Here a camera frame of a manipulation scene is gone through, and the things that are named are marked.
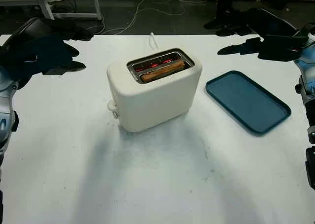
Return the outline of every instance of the white toaster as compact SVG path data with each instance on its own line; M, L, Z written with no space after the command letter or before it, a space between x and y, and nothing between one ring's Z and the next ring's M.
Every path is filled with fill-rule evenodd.
M153 127L190 109L201 71L200 62L178 48L112 64L108 109L130 132Z

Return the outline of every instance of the blue tray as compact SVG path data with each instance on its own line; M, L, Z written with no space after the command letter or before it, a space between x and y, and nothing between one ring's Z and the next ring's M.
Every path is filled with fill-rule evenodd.
M239 71L210 80L206 91L257 135L267 133L291 115L288 105Z

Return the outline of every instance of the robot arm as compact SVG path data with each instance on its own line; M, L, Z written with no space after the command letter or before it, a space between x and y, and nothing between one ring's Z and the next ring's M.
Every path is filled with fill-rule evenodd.
M246 40L218 51L219 55L258 53L258 58L272 61L294 61L301 71L296 92L301 94L309 120L309 142L315 144L315 24L301 30L264 9L215 19L205 24L206 29L217 29L217 35L246 35L255 31L260 37ZM306 150L306 170L310 186L315 189L315 146Z
M0 46L0 166L11 133L18 127L18 115L12 107L15 92L37 73L63 75L83 70L84 64L72 60L79 51L63 40L89 41L92 37L71 21L33 18ZM0 191L0 223L2 211Z

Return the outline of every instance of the floor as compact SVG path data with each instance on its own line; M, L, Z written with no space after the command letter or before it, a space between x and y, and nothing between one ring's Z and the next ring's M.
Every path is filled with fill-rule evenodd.
M137 5L142 0L99 0L102 15L105 17L105 34L116 34L109 30L125 28L132 21ZM93 0L76 0L79 12L91 12ZM69 0L55 2L57 12L70 12L73 7ZM288 20L297 28L315 21L315 3L291 2L285 10L275 10L268 1L236 0L234 8L247 10L251 7L264 7L276 15ZM145 0L139 5L134 25L121 34L211 34L203 25L211 20L216 11L214 0ZM34 7L9 7L0 9L0 34L11 34L27 19L41 16L40 10ZM100 32L102 25L95 20L74 19L74 21L93 32Z

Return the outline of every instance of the toaster lever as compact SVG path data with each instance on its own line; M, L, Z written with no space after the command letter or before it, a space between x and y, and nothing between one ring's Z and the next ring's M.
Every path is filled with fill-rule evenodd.
M110 110L113 115L114 115L114 118L117 119L118 118L118 114L117 114L117 106L116 104L113 102L113 100L110 100L107 104L107 108L108 110Z

